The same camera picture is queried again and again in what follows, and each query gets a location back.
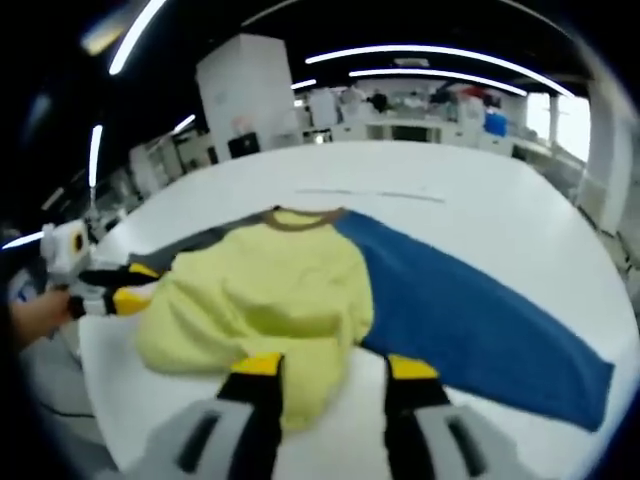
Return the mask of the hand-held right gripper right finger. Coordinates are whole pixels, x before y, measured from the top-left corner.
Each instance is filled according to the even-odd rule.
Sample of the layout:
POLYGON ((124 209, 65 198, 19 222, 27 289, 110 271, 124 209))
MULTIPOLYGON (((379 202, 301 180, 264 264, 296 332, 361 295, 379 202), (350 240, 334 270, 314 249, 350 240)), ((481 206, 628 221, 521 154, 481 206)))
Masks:
POLYGON ((429 364, 386 357, 384 445, 394 479, 504 479, 506 440, 449 400, 429 364))

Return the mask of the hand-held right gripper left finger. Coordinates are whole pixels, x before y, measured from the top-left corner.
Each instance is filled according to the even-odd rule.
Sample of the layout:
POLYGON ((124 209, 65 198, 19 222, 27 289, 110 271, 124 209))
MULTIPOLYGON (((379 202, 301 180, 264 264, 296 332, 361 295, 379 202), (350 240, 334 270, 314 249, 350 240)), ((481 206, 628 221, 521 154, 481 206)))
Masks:
POLYGON ((173 415, 149 438, 151 479, 269 479, 282 440, 281 356, 248 358, 217 395, 173 415))

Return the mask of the person's left hand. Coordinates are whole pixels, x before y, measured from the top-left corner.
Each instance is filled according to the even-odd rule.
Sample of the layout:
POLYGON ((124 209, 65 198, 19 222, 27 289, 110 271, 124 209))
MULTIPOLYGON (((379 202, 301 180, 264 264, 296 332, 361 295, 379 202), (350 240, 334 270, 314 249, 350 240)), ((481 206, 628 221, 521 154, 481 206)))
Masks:
POLYGON ((52 290, 26 302, 9 306, 11 325, 19 350, 46 337, 72 320, 70 295, 64 290, 52 290))

